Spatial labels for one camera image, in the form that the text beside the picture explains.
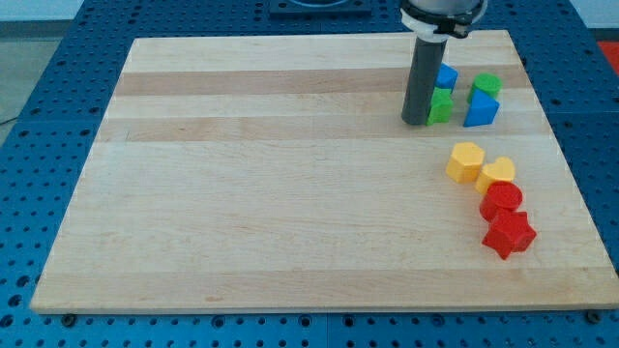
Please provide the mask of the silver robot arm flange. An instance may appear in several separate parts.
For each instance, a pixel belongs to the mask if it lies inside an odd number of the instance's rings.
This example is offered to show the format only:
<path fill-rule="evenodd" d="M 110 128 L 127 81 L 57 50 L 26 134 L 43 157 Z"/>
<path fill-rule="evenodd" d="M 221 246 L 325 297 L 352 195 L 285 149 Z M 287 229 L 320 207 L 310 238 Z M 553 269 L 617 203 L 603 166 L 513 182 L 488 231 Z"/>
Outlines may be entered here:
<path fill-rule="evenodd" d="M 429 43 L 449 38 L 465 39 L 470 27 L 479 22 L 488 7 L 487 0 L 401 0 L 402 24 Z"/>

